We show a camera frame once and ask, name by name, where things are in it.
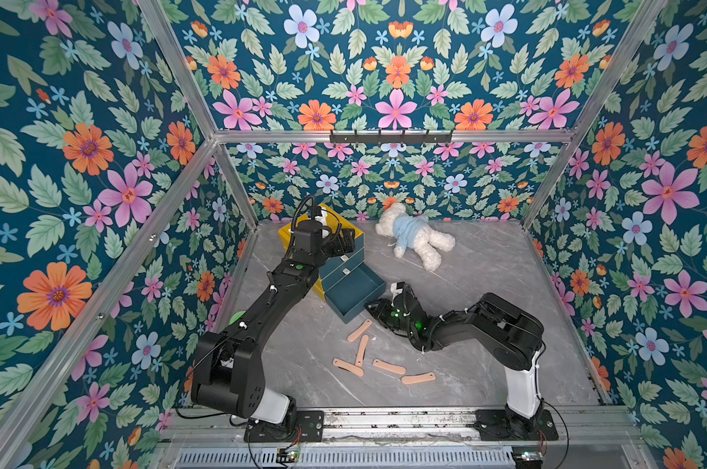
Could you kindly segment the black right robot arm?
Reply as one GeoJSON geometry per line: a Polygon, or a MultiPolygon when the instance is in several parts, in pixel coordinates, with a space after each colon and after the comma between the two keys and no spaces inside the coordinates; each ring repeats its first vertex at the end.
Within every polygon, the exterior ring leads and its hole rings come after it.
{"type": "Polygon", "coordinates": [[[488,292],[468,308],[430,316],[411,285],[395,283],[392,298],[366,305],[380,326],[407,339],[422,353],[441,351],[453,344],[476,340],[504,367],[509,416],[533,420],[542,410],[538,389],[538,361],[545,350],[544,326],[535,316],[488,292]]]}

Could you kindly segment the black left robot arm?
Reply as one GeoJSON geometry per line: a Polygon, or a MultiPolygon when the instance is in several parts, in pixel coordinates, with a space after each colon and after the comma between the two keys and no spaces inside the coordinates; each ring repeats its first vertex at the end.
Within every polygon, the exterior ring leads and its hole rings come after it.
{"type": "Polygon", "coordinates": [[[198,340],[191,372],[191,401],[221,414],[288,426],[292,398],[266,386],[262,355],[283,318],[310,292],[320,268],[353,252],[355,231],[318,220],[323,208],[313,195],[298,205],[290,242],[269,284],[244,314],[221,332],[198,340]]]}

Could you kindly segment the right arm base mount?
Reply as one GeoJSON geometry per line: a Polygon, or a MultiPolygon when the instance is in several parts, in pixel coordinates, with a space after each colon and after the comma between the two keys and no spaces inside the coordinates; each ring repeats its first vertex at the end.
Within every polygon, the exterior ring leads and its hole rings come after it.
{"type": "Polygon", "coordinates": [[[488,441],[558,441],[560,439],[554,418],[541,406],[531,418],[524,418],[509,408],[504,410],[477,410],[474,428],[488,441]]]}

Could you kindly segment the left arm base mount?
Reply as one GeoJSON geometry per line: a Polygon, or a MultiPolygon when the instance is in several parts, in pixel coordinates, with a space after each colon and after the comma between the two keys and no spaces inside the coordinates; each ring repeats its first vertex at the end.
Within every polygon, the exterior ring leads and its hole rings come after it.
{"type": "Polygon", "coordinates": [[[325,413],[322,410],[291,410],[283,422],[273,424],[250,420],[245,443],[319,443],[322,441],[325,413]]]}

